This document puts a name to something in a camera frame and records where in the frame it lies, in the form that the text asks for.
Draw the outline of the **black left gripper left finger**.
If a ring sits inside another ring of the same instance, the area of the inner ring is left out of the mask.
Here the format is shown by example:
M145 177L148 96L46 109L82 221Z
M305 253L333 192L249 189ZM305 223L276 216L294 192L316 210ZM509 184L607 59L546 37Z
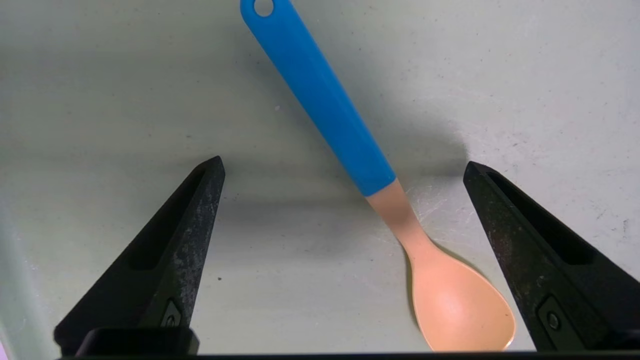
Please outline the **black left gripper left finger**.
M226 178L196 166L54 330L62 353L196 353L190 328Z

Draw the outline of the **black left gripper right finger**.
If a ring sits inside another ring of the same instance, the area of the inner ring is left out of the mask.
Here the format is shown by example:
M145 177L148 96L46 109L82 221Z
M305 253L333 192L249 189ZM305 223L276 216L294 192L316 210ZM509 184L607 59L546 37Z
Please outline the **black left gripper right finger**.
M493 168L462 180L537 351L638 353L633 276Z

